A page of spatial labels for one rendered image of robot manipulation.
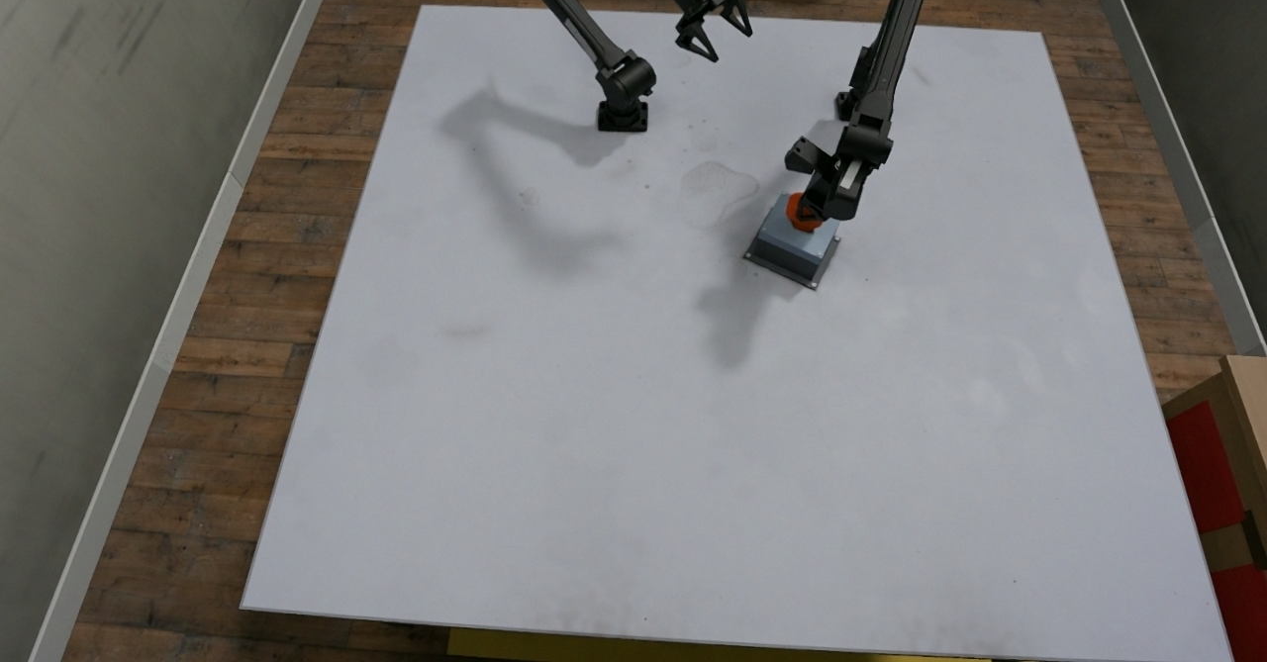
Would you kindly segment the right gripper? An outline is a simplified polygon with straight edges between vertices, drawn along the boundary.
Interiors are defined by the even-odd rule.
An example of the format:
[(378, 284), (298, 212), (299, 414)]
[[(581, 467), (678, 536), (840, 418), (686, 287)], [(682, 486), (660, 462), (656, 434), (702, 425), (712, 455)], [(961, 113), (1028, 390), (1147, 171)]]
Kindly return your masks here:
[[(677, 0), (674, 0), (674, 3), (677, 3)], [(710, 10), (715, 11), (720, 8), (720, 5), (723, 5), (723, 11), (720, 13), (720, 16), (723, 16), (730, 25), (741, 30), (744, 36), (751, 37), (754, 34), (750, 23), (748, 23), (745, 0), (699, 0), (699, 3), (694, 3), (694, 5), (691, 5), (687, 10), (684, 10), (679, 3), (677, 3), (677, 5), (679, 5), (679, 8), (684, 11), (684, 16), (682, 16), (680, 22), (678, 22), (678, 25), (675, 27), (679, 34), (675, 43), (683, 49), (691, 49), (691, 52), (699, 55), (713, 63), (717, 62), (718, 57), (715, 51), (715, 46), (710, 43), (710, 37), (704, 34), (702, 28), (704, 23), (703, 16), (710, 14)], [(737, 11), (740, 11), (742, 24), (737, 20), (737, 16), (734, 16), (734, 5), (736, 5)], [(706, 49), (702, 49), (699, 46), (692, 43), (694, 37), (697, 37), (699, 43), (703, 44)], [(707, 49), (710, 52), (707, 52)]]

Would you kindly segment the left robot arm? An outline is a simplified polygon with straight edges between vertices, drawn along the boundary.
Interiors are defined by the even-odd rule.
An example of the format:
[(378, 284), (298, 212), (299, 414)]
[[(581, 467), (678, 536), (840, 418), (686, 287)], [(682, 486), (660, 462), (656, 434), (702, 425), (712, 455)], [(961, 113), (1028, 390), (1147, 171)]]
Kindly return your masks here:
[[(786, 153), (786, 170), (810, 175), (817, 171), (810, 191), (818, 199), (827, 198), (824, 211), (830, 219), (854, 219), (867, 176), (889, 157), (893, 96), (922, 3), (891, 0), (874, 43), (862, 46), (851, 70), (851, 89), (837, 91), (836, 96), (840, 120), (849, 122), (850, 117), (851, 120), (849, 127), (843, 126), (835, 153), (829, 156), (805, 136)], [(832, 181), (829, 179), (831, 166)]]

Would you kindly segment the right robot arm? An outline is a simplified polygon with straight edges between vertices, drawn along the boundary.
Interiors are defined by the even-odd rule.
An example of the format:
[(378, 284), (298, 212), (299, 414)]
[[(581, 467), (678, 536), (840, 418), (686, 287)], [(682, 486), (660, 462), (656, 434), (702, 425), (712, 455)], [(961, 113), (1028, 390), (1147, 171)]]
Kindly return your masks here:
[[(598, 131), (646, 132), (647, 103), (639, 101), (639, 96), (650, 96), (651, 88), (656, 84), (656, 74), (650, 62), (636, 56), (634, 49), (625, 52), (612, 43), (578, 0), (542, 3), (585, 49), (598, 70), (595, 80), (607, 98), (607, 101), (599, 101)], [(614, 72), (616, 68), (620, 70)]]

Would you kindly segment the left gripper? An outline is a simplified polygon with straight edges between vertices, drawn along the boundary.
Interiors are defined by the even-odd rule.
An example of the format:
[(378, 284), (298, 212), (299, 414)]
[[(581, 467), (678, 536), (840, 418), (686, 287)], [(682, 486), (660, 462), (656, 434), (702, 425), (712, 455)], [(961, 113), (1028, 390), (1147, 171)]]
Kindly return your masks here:
[[(812, 179), (815, 178), (815, 175), (816, 175), (816, 171), (812, 174), (810, 184), (811, 184)], [(824, 211), (824, 204), (825, 204), (825, 200), (827, 200), (827, 198), (818, 199), (818, 197), (813, 197), (813, 194), (811, 191), (807, 191), (807, 190), (810, 190), (810, 186), (806, 186), (806, 189), (805, 189), (805, 194), (807, 193), (806, 197), (805, 197), (805, 194), (802, 194), (802, 197), (799, 197), (799, 199), (798, 199), (798, 208), (797, 208), (797, 213), (796, 213), (796, 219), (798, 219), (799, 222), (805, 222), (805, 221), (826, 222), (829, 219), (829, 216)], [(802, 198), (805, 198), (805, 199), (802, 199)], [(813, 213), (813, 216), (802, 216), (802, 212), (805, 212), (805, 208), (806, 208), (806, 211), (811, 211)]]

